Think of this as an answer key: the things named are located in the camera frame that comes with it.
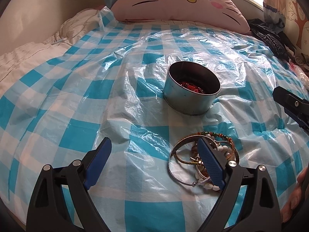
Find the right hand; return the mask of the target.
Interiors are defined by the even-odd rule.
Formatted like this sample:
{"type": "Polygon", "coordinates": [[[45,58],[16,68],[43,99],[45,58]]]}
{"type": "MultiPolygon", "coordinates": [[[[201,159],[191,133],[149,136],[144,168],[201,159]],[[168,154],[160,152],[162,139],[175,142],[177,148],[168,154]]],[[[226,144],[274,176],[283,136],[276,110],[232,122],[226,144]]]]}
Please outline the right hand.
{"type": "Polygon", "coordinates": [[[281,209],[281,220],[282,222],[287,222],[291,216],[292,211],[298,206],[301,200],[302,190],[301,186],[305,179],[307,172],[307,167],[302,170],[302,172],[298,175],[296,180],[296,186],[292,193],[289,196],[288,201],[285,203],[285,205],[281,209]]]}

